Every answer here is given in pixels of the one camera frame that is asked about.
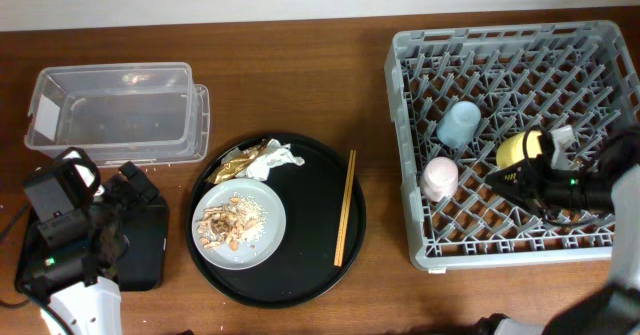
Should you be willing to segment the yellow bowl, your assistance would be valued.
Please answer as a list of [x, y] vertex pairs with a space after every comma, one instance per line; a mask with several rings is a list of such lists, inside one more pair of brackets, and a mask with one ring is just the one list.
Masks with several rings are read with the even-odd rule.
[[498, 148], [496, 153], [496, 164], [501, 169], [506, 169], [520, 161], [524, 156], [524, 149], [530, 158], [536, 158], [542, 154], [542, 147], [539, 137], [542, 132], [533, 130], [528, 133], [527, 139], [524, 139], [525, 133], [518, 133], [505, 140]]

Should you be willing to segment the pink cup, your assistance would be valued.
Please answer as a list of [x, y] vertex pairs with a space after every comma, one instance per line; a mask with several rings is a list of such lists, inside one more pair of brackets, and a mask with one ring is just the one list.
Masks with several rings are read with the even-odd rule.
[[458, 168], [449, 158], [433, 158], [419, 178], [422, 194], [432, 202], [452, 197], [458, 187]]

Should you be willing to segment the blue cup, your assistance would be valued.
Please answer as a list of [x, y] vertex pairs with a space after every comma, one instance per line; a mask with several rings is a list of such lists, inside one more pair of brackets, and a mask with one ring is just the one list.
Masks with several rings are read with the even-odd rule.
[[479, 107], [469, 101], [454, 104], [438, 124], [436, 135], [452, 149], [461, 149], [472, 141], [481, 120]]

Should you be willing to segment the gold snack wrapper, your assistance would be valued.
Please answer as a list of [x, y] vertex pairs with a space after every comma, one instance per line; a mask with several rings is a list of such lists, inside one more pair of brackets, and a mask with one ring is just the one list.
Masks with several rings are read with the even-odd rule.
[[229, 160], [223, 161], [205, 181], [214, 185], [235, 178], [241, 171], [251, 165], [257, 157], [266, 149], [268, 141], [254, 145], [232, 155]]

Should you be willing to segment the white tissue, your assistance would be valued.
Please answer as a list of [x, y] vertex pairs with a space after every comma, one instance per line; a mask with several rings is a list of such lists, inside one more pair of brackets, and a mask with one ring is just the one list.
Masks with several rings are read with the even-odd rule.
[[[290, 144], [282, 144], [273, 138], [265, 140], [268, 141], [266, 149], [251, 165], [241, 171], [235, 178], [247, 178], [264, 182], [268, 179], [270, 171], [273, 168], [287, 164], [293, 164], [296, 166], [302, 166], [305, 164], [305, 160], [302, 157], [295, 156], [291, 152]], [[242, 150], [238, 147], [232, 149], [229, 154], [223, 157], [221, 163], [229, 160], [232, 155], [236, 155], [239, 151]]]

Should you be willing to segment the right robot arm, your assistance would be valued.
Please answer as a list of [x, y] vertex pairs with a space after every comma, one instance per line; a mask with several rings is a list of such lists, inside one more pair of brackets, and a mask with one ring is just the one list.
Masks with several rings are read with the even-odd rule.
[[492, 191], [549, 225], [561, 210], [615, 216], [614, 241], [606, 284], [545, 325], [518, 322], [494, 313], [480, 319], [471, 334], [637, 334], [639, 332], [639, 125], [604, 141], [595, 167], [579, 171], [551, 167], [551, 156], [524, 159], [486, 176]]

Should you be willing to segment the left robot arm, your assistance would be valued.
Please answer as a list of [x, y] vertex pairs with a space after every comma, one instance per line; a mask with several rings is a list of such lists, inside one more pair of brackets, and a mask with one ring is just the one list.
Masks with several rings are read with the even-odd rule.
[[81, 148], [69, 147], [24, 182], [33, 219], [15, 285], [53, 334], [120, 334], [121, 295], [163, 279], [169, 209], [146, 173], [128, 161], [103, 181]]

